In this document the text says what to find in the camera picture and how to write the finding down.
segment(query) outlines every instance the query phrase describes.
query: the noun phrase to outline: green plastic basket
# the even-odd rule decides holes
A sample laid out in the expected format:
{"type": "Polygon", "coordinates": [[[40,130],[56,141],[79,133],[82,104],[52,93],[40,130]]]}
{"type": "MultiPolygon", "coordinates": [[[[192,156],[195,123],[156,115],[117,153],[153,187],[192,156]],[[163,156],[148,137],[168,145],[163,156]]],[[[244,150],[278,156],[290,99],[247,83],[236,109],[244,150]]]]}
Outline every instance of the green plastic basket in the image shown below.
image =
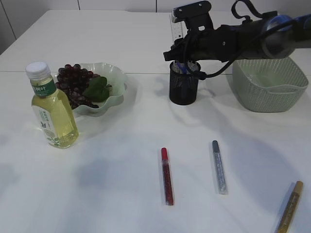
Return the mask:
{"type": "Polygon", "coordinates": [[[242,104],[262,113],[285,112],[299,100],[309,82],[291,59],[239,60],[233,85],[242,104]]]}

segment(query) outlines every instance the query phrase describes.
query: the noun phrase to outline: grapes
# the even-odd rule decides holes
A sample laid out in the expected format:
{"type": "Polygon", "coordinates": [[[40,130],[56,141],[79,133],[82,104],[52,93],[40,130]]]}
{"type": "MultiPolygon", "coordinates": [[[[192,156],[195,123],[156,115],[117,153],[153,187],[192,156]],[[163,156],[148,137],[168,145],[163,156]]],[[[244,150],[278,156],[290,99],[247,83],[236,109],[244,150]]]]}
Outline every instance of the grapes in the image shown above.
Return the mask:
{"type": "Polygon", "coordinates": [[[72,66],[69,65],[69,64],[67,64],[67,65],[65,65],[65,69],[66,69],[66,70],[71,70],[71,69],[72,69],[72,66]]]}
{"type": "Polygon", "coordinates": [[[57,89],[60,88],[60,83],[59,83],[59,82],[55,83],[55,85],[56,85],[56,88],[57,88],[57,89]]]}
{"type": "Polygon", "coordinates": [[[80,70],[81,69],[81,66],[79,64],[75,64],[73,66],[73,70],[80,70]]]}
{"type": "Polygon", "coordinates": [[[64,74],[66,73],[65,68],[59,68],[58,73],[59,73],[60,75],[64,75],[64,74]]]}
{"type": "Polygon", "coordinates": [[[99,108],[98,105],[93,104],[90,99],[82,94],[88,88],[89,80],[96,77],[100,77],[100,75],[94,74],[85,68],[81,69],[79,64],[75,64],[73,67],[70,64],[66,64],[64,68],[59,68],[58,82],[55,85],[67,95],[72,109],[80,105],[99,108]]]}
{"type": "Polygon", "coordinates": [[[67,89],[69,87],[68,83],[61,83],[60,89],[67,89]]]}

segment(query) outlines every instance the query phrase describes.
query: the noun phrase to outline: pen holder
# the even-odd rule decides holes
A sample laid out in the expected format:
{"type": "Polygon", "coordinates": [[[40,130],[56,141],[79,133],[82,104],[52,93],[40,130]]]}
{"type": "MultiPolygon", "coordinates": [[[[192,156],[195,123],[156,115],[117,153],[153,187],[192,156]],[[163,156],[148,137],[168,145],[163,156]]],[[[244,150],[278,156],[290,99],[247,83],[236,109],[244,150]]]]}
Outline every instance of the pen holder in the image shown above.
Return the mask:
{"type": "MultiPolygon", "coordinates": [[[[197,62],[188,62],[192,71],[200,70],[197,62]]],[[[192,77],[183,64],[176,61],[170,64],[170,100],[178,105],[189,105],[195,102],[199,80],[192,77]]]]}

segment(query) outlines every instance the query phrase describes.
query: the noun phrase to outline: silver glitter pen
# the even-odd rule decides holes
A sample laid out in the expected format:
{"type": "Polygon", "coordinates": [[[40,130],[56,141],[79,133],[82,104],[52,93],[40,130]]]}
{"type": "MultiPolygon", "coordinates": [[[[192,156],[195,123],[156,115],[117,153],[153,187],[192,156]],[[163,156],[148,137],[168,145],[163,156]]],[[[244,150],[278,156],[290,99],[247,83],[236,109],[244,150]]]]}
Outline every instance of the silver glitter pen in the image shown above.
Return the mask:
{"type": "Polygon", "coordinates": [[[225,182],[225,172],[224,172],[222,157],[220,155],[218,142],[213,141],[212,145],[213,145],[214,164],[215,164],[217,183],[218,183],[218,191],[219,191],[219,194],[227,195],[228,188],[225,182]]]}

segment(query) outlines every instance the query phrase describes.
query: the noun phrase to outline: white wavy bowl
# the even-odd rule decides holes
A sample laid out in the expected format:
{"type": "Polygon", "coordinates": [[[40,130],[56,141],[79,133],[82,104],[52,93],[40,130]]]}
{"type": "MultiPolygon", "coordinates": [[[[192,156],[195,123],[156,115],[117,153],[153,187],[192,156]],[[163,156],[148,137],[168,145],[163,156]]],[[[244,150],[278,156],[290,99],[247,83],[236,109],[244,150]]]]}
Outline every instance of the white wavy bowl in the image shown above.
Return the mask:
{"type": "Polygon", "coordinates": [[[108,108],[119,105],[123,101],[123,95],[125,93],[125,81],[127,75],[118,67],[107,63],[84,63],[80,64],[81,68],[92,70],[94,74],[99,74],[107,78],[107,84],[112,85],[110,90],[110,96],[106,101],[95,103],[99,108],[91,108],[86,105],[80,105],[73,110],[74,113],[81,115],[99,116],[100,113],[105,113],[108,108]]]}

